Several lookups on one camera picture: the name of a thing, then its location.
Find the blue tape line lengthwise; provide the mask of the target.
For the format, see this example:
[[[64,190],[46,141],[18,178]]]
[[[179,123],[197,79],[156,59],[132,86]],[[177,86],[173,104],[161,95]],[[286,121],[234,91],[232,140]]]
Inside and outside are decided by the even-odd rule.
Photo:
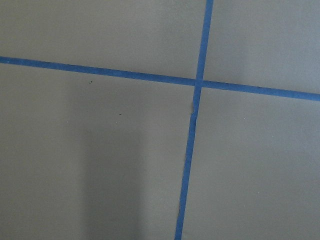
[[[197,60],[196,77],[194,80],[194,91],[192,98],[192,112],[189,120],[188,138],[186,144],[185,161],[183,166],[183,174],[181,180],[180,197],[179,197],[179,209],[175,226],[175,240],[181,240],[184,227],[185,211],[187,205],[189,181],[192,166],[192,157],[194,151],[194,143],[196,136],[196,127],[198,112],[200,106],[202,85],[204,81],[204,71],[207,57],[208,40],[210,35],[212,12],[214,7],[214,0],[207,0],[205,4],[201,41],[199,47],[199,55]]]

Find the blue tape line crosswise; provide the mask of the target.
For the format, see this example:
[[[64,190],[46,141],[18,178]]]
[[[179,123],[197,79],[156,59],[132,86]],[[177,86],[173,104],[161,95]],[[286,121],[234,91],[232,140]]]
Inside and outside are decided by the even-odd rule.
[[[24,58],[1,56],[0,62],[2,64],[8,64],[8,65],[18,65],[18,66],[33,67],[33,68],[60,70],[60,71],[66,71],[66,72],[110,76],[110,77],[117,77],[117,78],[169,83],[169,84],[176,84],[176,85],[194,86],[196,84],[196,81],[191,78],[132,72],[132,71],[100,68],[100,67],[93,67],[93,66],[73,65],[73,64],[65,64],[65,63],[57,63],[57,62],[46,62],[46,61],[24,59]],[[309,100],[309,101],[316,101],[316,102],[320,100],[320,95],[318,93],[310,93],[310,92],[294,91],[294,90],[286,90],[286,89],[278,89],[278,88],[259,87],[259,86],[252,86],[252,85],[225,83],[225,82],[209,81],[209,80],[203,81],[202,86],[204,88],[209,88],[209,89],[268,95],[268,96],[284,97],[284,98],[291,98],[291,99],[301,99],[301,100]]]

